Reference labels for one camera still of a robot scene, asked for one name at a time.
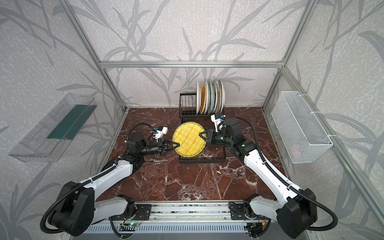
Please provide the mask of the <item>cream plate with plum blossoms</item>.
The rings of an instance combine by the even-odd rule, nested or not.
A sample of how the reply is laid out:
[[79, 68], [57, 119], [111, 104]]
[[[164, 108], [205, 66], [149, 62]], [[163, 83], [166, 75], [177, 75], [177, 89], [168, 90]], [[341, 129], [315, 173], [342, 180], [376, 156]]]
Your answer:
[[225, 88], [224, 88], [223, 82], [219, 81], [219, 83], [221, 84], [221, 89], [222, 89], [222, 107], [221, 107], [221, 112], [223, 112], [224, 107], [225, 107], [225, 101], [226, 101], [226, 92], [225, 92]]

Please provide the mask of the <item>yellow-green round plate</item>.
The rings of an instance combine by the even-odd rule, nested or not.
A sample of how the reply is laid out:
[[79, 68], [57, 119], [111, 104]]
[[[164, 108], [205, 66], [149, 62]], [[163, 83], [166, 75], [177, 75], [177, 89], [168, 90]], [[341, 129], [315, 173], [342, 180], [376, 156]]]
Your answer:
[[178, 126], [173, 134], [173, 142], [180, 144], [176, 152], [185, 158], [199, 155], [206, 146], [206, 142], [199, 136], [204, 131], [203, 126], [196, 122], [186, 122]]

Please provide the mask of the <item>clear plastic wall tray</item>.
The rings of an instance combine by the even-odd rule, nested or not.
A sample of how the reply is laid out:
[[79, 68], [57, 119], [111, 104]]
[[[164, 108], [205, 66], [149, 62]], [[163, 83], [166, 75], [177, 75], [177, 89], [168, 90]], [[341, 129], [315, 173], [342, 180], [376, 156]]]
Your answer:
[[24, 163], [57, 162], [96, 107], [94, 97], [67, 94], [9, 156]]

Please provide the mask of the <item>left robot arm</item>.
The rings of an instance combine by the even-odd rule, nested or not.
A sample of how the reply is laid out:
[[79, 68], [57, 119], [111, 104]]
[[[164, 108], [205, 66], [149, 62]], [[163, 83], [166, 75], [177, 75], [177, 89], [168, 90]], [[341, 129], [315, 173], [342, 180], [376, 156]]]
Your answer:
[[152, 141], [136, 132], [126, 140], [126, 150], [121, 157], [109, 161], [99, 174], [79, 183], [66, 183], [57, 200], [43, 214], [40, 228], [46, 234], [66, 232], [81, 235], [90, 225], [112, 216], [131, 214], [135, 211], [134, 200], [129, 197], [97, 199], [108, 189], [137, 172], [145, 162], [145, 156], [164, 156], [176, 150], [180, 144], [164, 139], [166, 127], [151, 131]]

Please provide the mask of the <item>white plate cloud emblem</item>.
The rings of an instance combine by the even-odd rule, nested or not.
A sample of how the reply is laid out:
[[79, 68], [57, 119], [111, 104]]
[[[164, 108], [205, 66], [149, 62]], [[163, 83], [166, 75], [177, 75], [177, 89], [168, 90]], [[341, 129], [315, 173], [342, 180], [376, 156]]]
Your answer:
[[206, 114], [210, 113], [211, 108], [211, 86], [210, 82], [206, 81], [207, 97], [206, 97]]

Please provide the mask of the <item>white plate dark green rim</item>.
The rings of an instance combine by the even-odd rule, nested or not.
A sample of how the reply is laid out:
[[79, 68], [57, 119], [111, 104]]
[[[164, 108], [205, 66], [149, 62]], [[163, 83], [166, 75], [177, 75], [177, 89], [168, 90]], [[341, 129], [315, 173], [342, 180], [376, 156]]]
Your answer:
[[201, 107], [201, 87], [199, 81], [196, 85], [196, 114], [198, 115]]

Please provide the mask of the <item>sunburst plate teal rim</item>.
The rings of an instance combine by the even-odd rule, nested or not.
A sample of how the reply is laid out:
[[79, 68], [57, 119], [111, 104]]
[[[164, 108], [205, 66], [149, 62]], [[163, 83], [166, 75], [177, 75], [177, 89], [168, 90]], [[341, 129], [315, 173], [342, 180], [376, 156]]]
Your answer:
[[218, 113], [222, 111], [222, 104], [223, 104], [223, 86], [221, 81], [218, 81], [218, 92], [219, 92], [219, 104], [218, 104]]

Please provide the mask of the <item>aluminium front rail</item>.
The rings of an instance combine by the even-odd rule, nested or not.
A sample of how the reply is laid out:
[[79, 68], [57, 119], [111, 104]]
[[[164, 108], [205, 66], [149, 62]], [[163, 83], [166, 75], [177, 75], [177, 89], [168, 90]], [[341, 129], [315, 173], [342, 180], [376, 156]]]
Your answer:
[[150, 221], [160, 222], [223, 222], [231, 220], [231, 214], [225, 202], [208, 203], [153, 203]]

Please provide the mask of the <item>orange woven round plate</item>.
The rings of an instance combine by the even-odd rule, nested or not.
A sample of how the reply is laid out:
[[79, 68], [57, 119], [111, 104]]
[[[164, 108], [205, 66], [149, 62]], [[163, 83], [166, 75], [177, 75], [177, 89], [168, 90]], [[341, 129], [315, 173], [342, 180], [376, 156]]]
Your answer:
[[207, 97], [207, 89], [206, 89], [206, 83], [203, 85], [201, 90], [201, 107], [200, 107], [200, 114], [203, 115], [206, 109], [206, 97]]

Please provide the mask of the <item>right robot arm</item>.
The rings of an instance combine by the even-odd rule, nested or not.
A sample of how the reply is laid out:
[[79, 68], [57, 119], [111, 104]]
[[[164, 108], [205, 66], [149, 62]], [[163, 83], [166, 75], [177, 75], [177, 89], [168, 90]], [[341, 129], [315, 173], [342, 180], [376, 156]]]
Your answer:
[[246, 139], [240, 124], [240, 117], [226, 118], [213, 114], [214, 129], [201, 132], [199, 136], [212, 145], [221, 145], [255, 172], [275, 196], [269, 200], [255, 196], [245, 201], [245, 212], [249, 218], [264, 216], [279, 224], [292, 239], [302, 232], [328, 231], [339, 222], [337, 215], [317, 202], [310, 189], [301, 189], [282, 174], [261, 151], [258, 138]]

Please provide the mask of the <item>light green flower plate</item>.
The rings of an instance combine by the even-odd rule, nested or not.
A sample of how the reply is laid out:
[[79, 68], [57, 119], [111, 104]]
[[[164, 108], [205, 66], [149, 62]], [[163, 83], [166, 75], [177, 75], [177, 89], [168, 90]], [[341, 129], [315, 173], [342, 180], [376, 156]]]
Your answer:
[[210, 103], [210, 114], [215, 113], [215, 104], [216, 104], [216, 89], [215, 84], [210, 82], [210, 89], [211, 89], [211, 103]]

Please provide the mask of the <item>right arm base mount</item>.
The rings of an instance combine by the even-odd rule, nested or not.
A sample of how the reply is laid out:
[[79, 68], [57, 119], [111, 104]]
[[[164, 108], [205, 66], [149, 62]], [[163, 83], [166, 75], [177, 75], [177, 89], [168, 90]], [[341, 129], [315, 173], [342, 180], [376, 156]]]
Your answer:
[[260, 215], [256, 215], [251, 208], [251, 200], [258, 197], [258, 194], [253, 194], [243, 200], [242, 203], [229, 202], [228, 207], [231, 214], [231, 220], [260, 220]]

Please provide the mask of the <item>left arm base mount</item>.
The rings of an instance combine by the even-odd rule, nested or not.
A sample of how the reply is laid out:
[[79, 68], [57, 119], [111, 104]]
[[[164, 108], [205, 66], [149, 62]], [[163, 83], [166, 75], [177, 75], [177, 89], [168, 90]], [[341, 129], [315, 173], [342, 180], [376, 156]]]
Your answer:
[[131, 197], [118, 195], [128, 202], [126, 209], [121, 215], [112, 216], [113, 221], [134, 220], [134, 221], [148, 221], [151, 214], [151, 204], [137, 204]]

